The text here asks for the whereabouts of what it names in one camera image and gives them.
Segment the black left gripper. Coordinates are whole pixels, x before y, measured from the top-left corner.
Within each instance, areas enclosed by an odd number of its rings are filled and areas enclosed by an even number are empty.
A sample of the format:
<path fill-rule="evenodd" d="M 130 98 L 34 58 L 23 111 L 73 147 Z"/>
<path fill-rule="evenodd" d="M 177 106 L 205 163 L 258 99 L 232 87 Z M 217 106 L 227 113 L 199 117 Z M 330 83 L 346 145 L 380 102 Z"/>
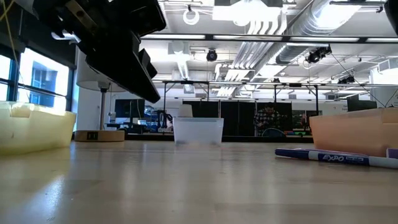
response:
<path fill-rule="evenodd" d="M 74 39 L 89 66 L 151 103 L 160 100 L 157 70 L 140 38 L 162 31 L 158 0 L 33 0 L 32 11 L 54 39 Z"/>

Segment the yellow plastic bin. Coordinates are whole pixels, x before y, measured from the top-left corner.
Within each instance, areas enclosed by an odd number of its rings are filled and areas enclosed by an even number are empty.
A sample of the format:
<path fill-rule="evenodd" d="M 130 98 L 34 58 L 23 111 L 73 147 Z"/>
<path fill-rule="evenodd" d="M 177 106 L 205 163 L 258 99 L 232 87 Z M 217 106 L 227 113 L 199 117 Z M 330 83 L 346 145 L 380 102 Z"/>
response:
<path fill-rule="evenodd" d="M 68 147 L 76 114 L 16 101 L 0 101 L 0 156 Z"/>

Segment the orange plastic bin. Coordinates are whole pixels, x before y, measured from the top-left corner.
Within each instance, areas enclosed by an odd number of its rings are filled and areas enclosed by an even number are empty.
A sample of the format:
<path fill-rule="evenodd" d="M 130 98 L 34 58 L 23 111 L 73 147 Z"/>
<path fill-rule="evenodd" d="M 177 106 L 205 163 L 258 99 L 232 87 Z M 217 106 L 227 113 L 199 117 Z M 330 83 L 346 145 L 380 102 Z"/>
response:
<path fill-rule="evenodd" d="M 316 149 L 385 157 L 398 149 L 398 108 L 378 108 L 310 118 Z"/>

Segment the short purple marker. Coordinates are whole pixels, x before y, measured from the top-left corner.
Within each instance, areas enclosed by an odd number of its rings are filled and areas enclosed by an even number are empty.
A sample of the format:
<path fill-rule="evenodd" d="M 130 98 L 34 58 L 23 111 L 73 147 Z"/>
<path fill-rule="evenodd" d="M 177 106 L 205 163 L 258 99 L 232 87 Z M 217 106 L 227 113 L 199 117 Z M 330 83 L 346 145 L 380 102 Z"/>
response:
<path fill-rule="evenodd" d="M 334 154 L 349 154 L 349 155 L 357 155 L 357 156 L 367 156 L 366 154 L 360 154 L 360 153 L 352 153 L 352 152 L 342 152 L 342 151 L 328 151 L 328 150 L 321 150 L 321 149 L 303 149 L 305 151 L 315 151 L 315 152 L 321 152 L 321 153 L 334 153 Z"/>

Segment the purple Expo thin marker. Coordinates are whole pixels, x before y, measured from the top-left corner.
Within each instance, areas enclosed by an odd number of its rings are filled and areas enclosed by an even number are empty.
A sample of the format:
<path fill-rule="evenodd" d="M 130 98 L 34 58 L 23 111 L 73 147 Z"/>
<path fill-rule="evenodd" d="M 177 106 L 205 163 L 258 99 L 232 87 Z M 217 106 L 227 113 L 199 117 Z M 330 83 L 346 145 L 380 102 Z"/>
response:
<path fill-rule="evenodd" d="M 347 152 L 323 151 L 318 149 L 276 148 L 275 155 L 319 162 L 398 169 L 398 159 L 388 157 L 374 157 Z"/>

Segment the black computer monitor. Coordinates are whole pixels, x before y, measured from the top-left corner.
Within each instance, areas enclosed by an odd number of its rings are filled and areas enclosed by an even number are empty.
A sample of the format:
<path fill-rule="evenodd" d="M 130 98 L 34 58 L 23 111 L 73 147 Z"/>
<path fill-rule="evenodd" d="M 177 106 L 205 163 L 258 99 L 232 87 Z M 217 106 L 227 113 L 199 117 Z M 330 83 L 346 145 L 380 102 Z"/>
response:
<path fill-rule="evenodd" d="M 128 124 L 133 124 L 134 118 L 144 118 L 145 100 L 122 99 L 115 101 L 115 112 L 117 118 L 127 118 Z"/>

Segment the white cylindrical container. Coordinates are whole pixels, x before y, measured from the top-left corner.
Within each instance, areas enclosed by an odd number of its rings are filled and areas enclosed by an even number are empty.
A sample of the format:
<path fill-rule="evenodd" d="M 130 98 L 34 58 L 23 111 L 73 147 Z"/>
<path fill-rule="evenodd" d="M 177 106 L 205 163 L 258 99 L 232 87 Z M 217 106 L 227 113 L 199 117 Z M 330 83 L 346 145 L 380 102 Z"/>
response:
<path fill-rule="evenodd" d="M 189 104 L 180 105 L 178 108 L 178 117 L 179 118 L 192 118 L 193 117 L 192 105 L 189 105 Z"/>

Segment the white shade wooden base lamp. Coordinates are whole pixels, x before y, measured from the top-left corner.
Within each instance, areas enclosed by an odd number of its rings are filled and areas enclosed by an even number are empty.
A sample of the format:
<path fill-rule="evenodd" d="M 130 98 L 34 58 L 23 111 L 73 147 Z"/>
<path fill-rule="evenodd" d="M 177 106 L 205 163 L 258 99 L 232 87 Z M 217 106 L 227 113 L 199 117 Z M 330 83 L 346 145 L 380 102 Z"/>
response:
<path fill-rule="evenodd" d="M 124 90 L 107 76 L 91 68 L 86 55 L 77 51 L 76 85 L 78 87 L 76 142 L 123 142 L 124 132 L 106 130 L 106 94 Z"/>

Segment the black ceiling spotlight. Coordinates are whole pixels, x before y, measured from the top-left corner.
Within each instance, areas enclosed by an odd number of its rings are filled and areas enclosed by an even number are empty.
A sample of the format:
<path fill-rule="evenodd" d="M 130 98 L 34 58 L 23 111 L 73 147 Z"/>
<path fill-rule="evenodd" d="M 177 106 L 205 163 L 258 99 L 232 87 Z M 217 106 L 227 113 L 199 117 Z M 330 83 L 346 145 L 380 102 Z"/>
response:
<path fill-rule="evenodd" d="M 351 84 L 354 83 L 356 80 L 354 78 L 354 76 L 352 75 L 348 75 L 346 77 L 340 78 L 338 80 L 338 84 L 343 85 L 343 84 Z"/>
<path fill-rule="evenodd" d="M 305 59 L 309 64 L 318 63 L 321 59 L 325 58 L 327 55 L 331 54 L 332 50 L 330 46 L 319 47 L 309 53 L 308 57 Z"/>

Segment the clear plastic bin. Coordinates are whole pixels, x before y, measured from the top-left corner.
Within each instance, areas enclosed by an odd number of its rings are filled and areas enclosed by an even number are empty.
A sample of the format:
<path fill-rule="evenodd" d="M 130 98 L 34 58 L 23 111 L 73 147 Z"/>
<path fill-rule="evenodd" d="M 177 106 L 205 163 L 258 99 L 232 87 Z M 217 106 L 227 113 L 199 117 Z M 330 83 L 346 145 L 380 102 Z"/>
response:
<path fill-rule="evenodd" d="M 176 144 L 220 145 L 223 136 L 223 118 L 173 119 L 174 141 Z"/>

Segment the wide black monitor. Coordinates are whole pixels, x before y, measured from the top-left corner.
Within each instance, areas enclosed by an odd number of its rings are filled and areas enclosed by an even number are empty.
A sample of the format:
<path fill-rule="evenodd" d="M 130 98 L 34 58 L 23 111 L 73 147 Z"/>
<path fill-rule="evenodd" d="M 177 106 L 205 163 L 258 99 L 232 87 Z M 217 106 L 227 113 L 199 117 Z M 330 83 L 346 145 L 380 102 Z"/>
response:
<path fill-rule="evenodd" d="M 347 100 L 348 111 L 362 111 L 371 110 L 377 108 L 377 103 L 375 101 L 369 100 Z"/>

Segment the black partition panels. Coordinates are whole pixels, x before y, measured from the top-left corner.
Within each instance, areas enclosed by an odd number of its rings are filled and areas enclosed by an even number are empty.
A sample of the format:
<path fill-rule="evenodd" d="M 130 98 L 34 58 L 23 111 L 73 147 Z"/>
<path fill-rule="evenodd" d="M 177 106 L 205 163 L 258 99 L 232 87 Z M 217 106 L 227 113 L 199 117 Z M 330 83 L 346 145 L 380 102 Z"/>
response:
<path fill-rule="evenodd" d="M 184 101 L 183 104 L 192 105 L 194 117 L 223 118 L 224 136 L 258 136 L 257 128 L 254 125 L 254 115 L 266 103 L 245 101 Z M 292 105 L 290 103 L 274 104 L 281 114 L 287 116 L 284 131 L 293 130 Z"/>

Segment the person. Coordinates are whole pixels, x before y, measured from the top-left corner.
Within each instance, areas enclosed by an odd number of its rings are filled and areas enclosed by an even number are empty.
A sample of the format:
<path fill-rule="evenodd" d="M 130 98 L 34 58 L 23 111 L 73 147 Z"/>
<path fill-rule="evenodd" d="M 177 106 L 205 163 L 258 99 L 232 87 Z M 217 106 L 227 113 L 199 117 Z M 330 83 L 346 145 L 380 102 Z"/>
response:
<path fill-rule="evenodd" d="M 266 103 L 254 115 L 254 125 L 257 128 L 257 135 L 259 137 L 262 137 L 262 132 L 267 128 L 276 128 L 284 132 L 286 121 L 287 116 L 281 114 L 274 103 Z"/>

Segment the teal chair back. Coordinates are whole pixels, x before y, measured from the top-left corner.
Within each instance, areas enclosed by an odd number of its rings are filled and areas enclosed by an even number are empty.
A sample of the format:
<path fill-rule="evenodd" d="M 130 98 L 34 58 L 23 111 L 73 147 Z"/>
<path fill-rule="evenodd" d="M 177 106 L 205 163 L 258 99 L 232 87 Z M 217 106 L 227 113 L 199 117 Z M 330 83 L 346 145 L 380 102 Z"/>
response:
<path fill-rule="evenodd" d="M 276 128 L 267 128 L 262 132 L 262 137 L 267 138 L 285 138 L 286 135 L 279 129 Z"/>

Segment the black background metal frame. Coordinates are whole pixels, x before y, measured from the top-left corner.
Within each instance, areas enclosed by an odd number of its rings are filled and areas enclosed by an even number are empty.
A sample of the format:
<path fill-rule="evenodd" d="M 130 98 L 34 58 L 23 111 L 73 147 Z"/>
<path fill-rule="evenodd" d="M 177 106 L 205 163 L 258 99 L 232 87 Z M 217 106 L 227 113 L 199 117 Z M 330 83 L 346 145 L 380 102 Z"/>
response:
<path fill-rule="evenodd" d="M 236 101 L 270 101 L 278 102 L 282 98 L 278 97 L 279 93 L 286 91 L 291 95 L 295 90 L 305 90 L 315 96 L 315 103 L 318 104 L 319 94 L 339 93 L 341 91 L 352 92 L 352 96 L 368 94 L 371 98 L 375 96 L 371 93 L 375 88 L 398 88 L 398 85 L 384 84 L 335 84 L 335 83 L 276 83 L 276 82 L 205 82 L 193 80 L 156 80 L 154 83 L 164 85 L 163 99 L 168 99 L 167 92 L 176 85 L 199 86 L 203 89 L 206 96 L 194 97 L 198 100 L 236 100 Z"/>

